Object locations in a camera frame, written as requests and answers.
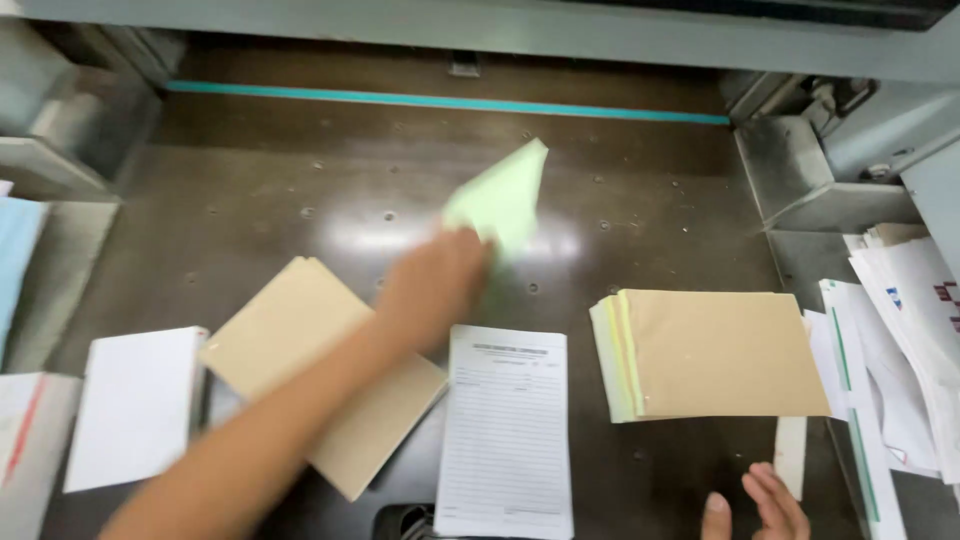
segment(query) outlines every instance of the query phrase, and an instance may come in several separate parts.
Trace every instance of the printed form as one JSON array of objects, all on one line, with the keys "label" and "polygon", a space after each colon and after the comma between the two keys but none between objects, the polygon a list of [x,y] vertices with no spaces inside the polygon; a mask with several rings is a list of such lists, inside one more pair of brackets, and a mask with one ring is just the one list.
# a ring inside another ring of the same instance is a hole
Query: printed form
[{"label": "printed form", "polygon": [[573,537],[566,336],[455,326],[434,529]]}]

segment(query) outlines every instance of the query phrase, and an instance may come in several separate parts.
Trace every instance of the brown cardboard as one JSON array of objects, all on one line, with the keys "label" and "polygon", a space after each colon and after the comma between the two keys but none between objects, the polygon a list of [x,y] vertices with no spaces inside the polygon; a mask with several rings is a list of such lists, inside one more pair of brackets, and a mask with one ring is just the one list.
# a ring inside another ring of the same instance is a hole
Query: brown cardboard
[{"label": "brown cardboard", "polygon": [[626,294],[646,415],[829,415],[793,295]]},{"label": "brown cardboard", "polygon": [[[294,258],[210,337],[200,359],[236,392],[254,399],[315,361],[371,314],[319,261]],[[410,356],[337,412],[308,461],[355,501],[445,385],[443,370]]]}]

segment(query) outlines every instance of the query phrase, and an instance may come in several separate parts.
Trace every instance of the hand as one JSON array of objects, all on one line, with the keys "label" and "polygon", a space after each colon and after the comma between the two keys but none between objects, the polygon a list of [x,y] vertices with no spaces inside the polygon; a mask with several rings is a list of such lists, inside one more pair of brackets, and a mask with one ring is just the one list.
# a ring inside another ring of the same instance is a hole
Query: hand
[{"label": "hand", "polygon": [[491,246],[471,229],[443,232],[394,263],[376,302],[390,336],[417,352],[443,342],[479,295]]},{"label": "hand", "polygon": [[[770,463],[754,463],[743,476],[743,489],[756,503],[763,528],[754,540],[809,540],[810,523],[797,500],[783,485]],[[702,540],[730,540],[732,517],[723,495],[711,493],[704,509]]]}]

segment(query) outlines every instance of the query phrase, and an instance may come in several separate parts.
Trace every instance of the metal cutting table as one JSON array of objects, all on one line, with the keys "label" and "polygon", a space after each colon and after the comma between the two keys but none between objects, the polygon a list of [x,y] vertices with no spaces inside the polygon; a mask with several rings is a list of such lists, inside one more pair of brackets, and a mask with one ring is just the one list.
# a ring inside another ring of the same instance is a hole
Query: metal cutting table
[{"label": "metal cutting table", "polygon": [[[180,76],[723,113],[708,70],[503,56],[471,86],[430,53],[365,51],[199,46]],[[311,63],[324,69],[304,69]],[[588,317],[618,287],[781,289],[722,126],[171,93],[52,370],[80,374],[101,336],[216,330],[295,256],[318,258],[371,302],[391,260],[429,231],[454,188],[531,136],[550,148],[540,229],[492,276],[469,322],[567,335],[577,538],[698,537],[711,490],[732,502],[735,537],[749,537],[759,523],[739,479],[772,459],[776,419],[611,424]],[[443,349],[429,357],[446,364]],[[258,537],[366,540],[384,506],[432,503],[444,414],[440,402],[356,503],[306,470]],[[42,538],[93,538],[134,488],[55,494]],[[818,540],[859,537],[823,419],[809,422],[804,491]]]}]

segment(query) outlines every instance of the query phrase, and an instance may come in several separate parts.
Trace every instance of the white paper with green stripe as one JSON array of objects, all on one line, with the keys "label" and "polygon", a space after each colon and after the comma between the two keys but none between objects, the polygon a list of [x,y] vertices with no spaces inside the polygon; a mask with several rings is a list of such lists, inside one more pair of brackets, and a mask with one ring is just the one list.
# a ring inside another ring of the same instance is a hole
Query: white paper with green stripe
[{"label": "white paper with green stripe", "polygon": [[833,329],[841,384],[849,392],[848,425],[871,536],[873,540],[906,540],[859,330],[850,310],[850,295],[866,292],[861,285],[833,280],[820,281],[820,289]]}]

